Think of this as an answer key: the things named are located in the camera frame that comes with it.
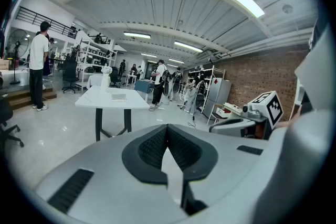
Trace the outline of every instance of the black railing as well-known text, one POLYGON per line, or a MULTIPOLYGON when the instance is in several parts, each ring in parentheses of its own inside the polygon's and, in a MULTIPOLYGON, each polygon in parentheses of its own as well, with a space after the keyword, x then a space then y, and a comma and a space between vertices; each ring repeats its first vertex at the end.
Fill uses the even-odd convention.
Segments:
POLYGON ((61 35, 65 35, 71 38, 76 38, 77 31, 72 27, 68 27, 64 24, 61 24, 53 19, 50 19, 44 15, 41 15, 37 12, 33 12, 28 8, 24 8, 20 6, 19 12, 16 15, 16 19, 23 20, 24 22, 40 25, 43 21, 47 21, 51 24, 49 28, 52 31, 55 31, 61 35))
MULTIPOLYGON (((92 38, 92 40, 95 42, 95 38, 96 36, 89 36, 90 38, 92 38)), ((111 39, 108 38, 107 36, 102 36, 100 35, 101 39, 99 42, 97 43, 101 43, 101 44, 109 44, 111 42, 111 39)))

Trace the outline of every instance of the ceiling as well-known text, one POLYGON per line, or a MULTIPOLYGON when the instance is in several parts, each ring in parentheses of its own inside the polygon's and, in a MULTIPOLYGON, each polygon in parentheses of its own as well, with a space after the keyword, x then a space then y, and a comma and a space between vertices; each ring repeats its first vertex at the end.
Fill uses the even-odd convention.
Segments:
POLYGON ((184 67, 220 59, 227 52, 279 35, 291 35, 297 44, 300 30, 314 26, 314 0, 254 0, 265 12, 255 19, 231 0, 52 0, 127 51, 147 53, 185 62, 184 67), (291 13, 283 11, 292 7, 291 13), (124 31, 150 34, 151 39, 126 37, 124 31), (178 40, 203 49, 174 45, 178 40))

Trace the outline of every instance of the refrigerator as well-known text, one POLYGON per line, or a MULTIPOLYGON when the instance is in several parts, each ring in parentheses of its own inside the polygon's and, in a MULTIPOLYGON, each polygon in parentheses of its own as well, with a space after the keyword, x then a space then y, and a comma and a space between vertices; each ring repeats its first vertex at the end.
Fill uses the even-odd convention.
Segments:
POLYGON ((227 102, 231 89, 231 82, 222 78, 213 78, 210 85, 210 92, 206 100, 203 114, 210 117, 214 104, 227 102))

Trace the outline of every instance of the man in white t-shirt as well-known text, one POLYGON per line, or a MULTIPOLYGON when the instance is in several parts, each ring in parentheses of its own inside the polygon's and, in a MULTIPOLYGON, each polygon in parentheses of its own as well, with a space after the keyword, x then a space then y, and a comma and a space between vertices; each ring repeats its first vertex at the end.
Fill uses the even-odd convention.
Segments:
POLYGON ((43 65, 48 55, 49 40, 46 37, 50 24, 46 21, 40 25, 40 34, 34 37, 32 46, 30 48, 30 62, 29 62, 29 88, 30 98, 33 103, 33 109, 37 111, 46 110, 47 105, 42 102, 42 76, 43 65))
POLYGON ((159 66, 157 67, 157 70, 155 73, 152 74, 152 77, 155 77, 155 85, 154 85, 154 91, 153 91, 153 101, 152 105, 155 106, 160 102, 161 95, 163 92, 163 86, 161 83, 161 77, 163 75, 163 72, 167 70, 166 66, 164 65, 163 60, 158 61, 159 66))

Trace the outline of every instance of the black pants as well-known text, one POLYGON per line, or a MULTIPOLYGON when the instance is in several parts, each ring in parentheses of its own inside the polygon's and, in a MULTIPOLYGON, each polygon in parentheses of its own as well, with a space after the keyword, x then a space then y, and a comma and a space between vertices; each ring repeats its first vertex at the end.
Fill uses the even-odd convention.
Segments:
POLYGON ((157 104, 160 102, 162 92, 163 92, 162 84, 154 85, 152 104, 157 104))
POLYGON ((42 75, 43 69, 29 70, 29 88, 31 102, 37 105, 38 109, 43 107, 42 102, 42 75))

